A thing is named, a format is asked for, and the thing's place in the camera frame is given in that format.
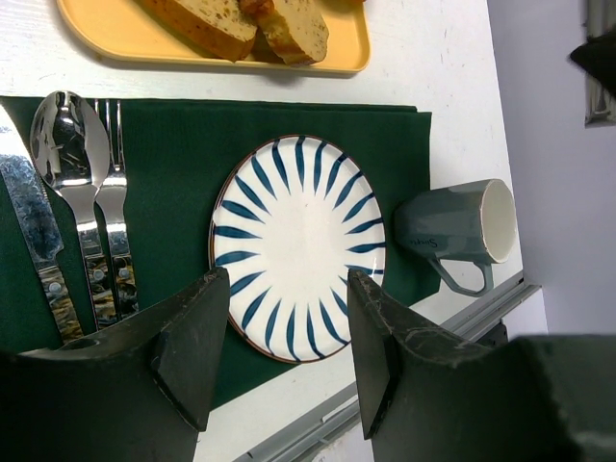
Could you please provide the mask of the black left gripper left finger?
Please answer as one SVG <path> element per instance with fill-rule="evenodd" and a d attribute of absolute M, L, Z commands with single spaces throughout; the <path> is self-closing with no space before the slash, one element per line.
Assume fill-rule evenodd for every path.
<path fill-rule="evenodd" d="M 1 356 L 5 461 L 190 461 L 206 427 L 230 301 L 215 268 L 57 350 Z"/>

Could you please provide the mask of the speckled bread slice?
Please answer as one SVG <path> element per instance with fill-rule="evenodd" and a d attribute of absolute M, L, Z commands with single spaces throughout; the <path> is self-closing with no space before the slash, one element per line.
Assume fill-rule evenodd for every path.
<path fill-rule="evenodd" d="M 326 57 L 329 31 L 314 1 L 256 1 L 252 14 L 285 64 L 315 64 Z"/>
<path fill-rule="evenodd" d="M 230 62 L 248 56 L 257 26 L 236 0 L 150 0 L 138 4 L 174 33 Z"/>

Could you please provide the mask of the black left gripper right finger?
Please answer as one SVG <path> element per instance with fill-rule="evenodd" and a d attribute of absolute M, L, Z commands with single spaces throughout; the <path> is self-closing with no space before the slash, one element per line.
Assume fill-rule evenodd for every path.
<path fill-rule="evenodd" d="M 378 461 L 611 461 L 615 340 L 517 338 L 487 347 L 412 340 L 403 309 L 347 276 L 364 436 Z"/>

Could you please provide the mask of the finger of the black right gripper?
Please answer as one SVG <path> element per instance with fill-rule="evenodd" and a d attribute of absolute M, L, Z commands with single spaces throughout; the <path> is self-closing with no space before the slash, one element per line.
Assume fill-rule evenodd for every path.
<path fill-rule="evenodd" d="M 597 80 L 607 91 L 616 86 L 615 29 L 588 38 L 571 54 L 570 60 Z"/>

